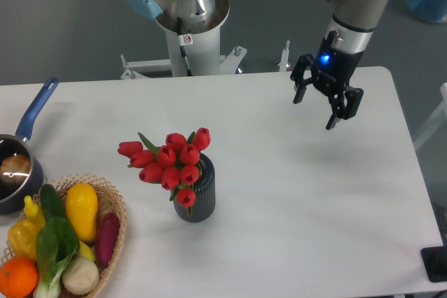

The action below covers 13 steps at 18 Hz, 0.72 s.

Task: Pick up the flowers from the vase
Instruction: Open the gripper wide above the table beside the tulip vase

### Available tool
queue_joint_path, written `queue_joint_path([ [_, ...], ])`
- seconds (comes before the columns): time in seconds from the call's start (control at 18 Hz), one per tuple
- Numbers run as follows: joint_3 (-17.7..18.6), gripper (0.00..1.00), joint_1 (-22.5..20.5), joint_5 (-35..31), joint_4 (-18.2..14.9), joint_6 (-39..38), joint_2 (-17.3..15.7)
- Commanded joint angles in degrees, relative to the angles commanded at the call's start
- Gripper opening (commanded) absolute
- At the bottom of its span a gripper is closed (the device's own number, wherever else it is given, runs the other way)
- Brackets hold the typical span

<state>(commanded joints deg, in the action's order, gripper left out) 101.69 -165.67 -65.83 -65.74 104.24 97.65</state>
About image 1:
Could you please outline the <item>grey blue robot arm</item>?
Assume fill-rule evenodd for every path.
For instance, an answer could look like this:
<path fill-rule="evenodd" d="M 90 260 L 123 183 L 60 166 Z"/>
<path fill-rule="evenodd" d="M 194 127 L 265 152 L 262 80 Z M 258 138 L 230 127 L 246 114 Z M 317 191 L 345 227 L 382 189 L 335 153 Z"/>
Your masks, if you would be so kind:
<path fill-rule="evenodd" d="M 218 75 L 220 28 L 229 0 L 125 0 L 139 15 L 164 29 L 175 77 Z M 328 98 L 332 114 L 327 129 L 356 115 L 363 91 L 350 85 L 354 70 L 379 23 L 388 0 L 326 0 L 335 11 L 318 52 L 299 57 L 291 73 L 294 102 L 309 85 Z"/>

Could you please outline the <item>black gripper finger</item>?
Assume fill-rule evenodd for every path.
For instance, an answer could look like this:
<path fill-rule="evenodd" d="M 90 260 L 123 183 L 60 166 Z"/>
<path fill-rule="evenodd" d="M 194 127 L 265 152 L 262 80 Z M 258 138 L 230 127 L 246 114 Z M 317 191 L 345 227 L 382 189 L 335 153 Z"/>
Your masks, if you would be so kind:
<path fill-rule="evenodd" d="M 332 108 L 332 114 L 325 129 L 331 130 L 336 126 L 339 120 L 347 120 L 354 117 L 358 111 L 363 95 L 363 89 L 350 86 L 347 86 L 347 88 L 336 94 L 330 93 L 328 95 L 328 100 Z"/>
<path fill-rule="evenodd" d="M 293 103 L 298 104 L 302 101 L 307 85 L 311 84 L 313 79 L 305 79 L 304 74 L 308 68 L 311 68 L 314 64 L 314 57 L 311 54 L 304 54 L 300 56 L 292 70 L 290 79 L 295 83 L 295 96 Z"/>

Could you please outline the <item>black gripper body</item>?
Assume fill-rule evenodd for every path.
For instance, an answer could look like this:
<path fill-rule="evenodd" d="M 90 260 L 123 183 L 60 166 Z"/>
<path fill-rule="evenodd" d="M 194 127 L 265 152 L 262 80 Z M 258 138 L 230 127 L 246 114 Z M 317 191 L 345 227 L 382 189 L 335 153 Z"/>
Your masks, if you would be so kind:
<path fill-rule="evenodd" d="M 327 97 L 341 95 L 349 86 L 363 52 L 350 53 L 335 47 L 336 34 L 323 39 L 312 64 L 312 83 Z"/>

